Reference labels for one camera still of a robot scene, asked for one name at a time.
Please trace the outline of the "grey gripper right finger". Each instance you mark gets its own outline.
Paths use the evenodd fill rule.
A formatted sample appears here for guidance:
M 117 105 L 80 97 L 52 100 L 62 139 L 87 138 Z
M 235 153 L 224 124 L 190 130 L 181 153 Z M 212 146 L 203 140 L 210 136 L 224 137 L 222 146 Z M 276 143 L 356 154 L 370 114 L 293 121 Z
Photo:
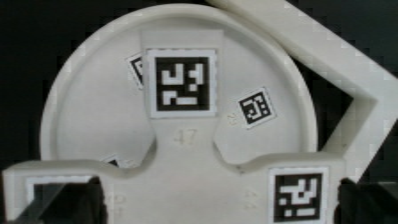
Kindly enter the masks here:
M 398 182 L 343 179 L 338 202 L 338 224 L 398 224 Z

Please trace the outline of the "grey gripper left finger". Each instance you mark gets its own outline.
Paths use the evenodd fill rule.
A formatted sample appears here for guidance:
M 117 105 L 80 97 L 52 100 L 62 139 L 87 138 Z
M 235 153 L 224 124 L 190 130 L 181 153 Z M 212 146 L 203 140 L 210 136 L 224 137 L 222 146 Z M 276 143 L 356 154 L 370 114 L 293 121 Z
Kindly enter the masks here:
M 107 224 L 102 181 L 48 183 L 34 187 L 34 200 L 6 224 Z

